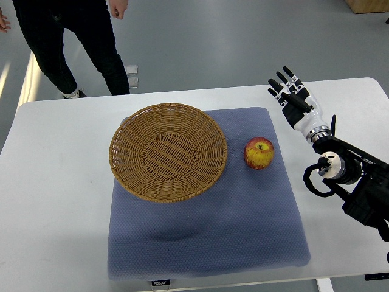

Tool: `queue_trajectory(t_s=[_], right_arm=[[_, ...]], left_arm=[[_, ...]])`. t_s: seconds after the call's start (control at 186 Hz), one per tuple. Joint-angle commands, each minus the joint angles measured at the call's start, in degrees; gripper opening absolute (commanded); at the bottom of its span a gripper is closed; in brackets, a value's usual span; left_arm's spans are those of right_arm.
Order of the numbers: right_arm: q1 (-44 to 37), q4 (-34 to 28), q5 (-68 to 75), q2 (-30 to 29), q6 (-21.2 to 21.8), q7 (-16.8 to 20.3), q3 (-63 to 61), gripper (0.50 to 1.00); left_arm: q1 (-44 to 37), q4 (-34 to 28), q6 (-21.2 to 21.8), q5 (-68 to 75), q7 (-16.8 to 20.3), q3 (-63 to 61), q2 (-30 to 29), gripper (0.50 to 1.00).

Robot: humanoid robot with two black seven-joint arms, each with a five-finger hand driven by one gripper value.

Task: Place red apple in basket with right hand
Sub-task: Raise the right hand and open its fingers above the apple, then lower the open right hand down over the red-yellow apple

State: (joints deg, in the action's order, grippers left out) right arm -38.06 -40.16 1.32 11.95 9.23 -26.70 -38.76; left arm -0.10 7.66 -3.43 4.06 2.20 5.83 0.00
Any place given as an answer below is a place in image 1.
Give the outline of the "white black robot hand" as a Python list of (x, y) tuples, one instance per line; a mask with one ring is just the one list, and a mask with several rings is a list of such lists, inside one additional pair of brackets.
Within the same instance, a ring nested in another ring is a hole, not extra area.
[(269, 79), (269, 93), (282, 107), (288, 124), (299, 131), (306, 141), (313, 144), (331, 134), (330, 127), (322, 120), (322, 109), (304, 83), (287, 66), (276, 72), (280, 81)]

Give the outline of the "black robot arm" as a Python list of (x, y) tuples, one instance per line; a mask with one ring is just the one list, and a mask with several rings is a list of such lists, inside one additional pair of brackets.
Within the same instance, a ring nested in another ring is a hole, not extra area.
[(318, 162), (306, 168), (303, 181), (313, 194), (338, 195), (344, 213), (376, 228), (388, 241), (388, 164), (335, 137), (336, 116), (329, 133), (314, 138)]

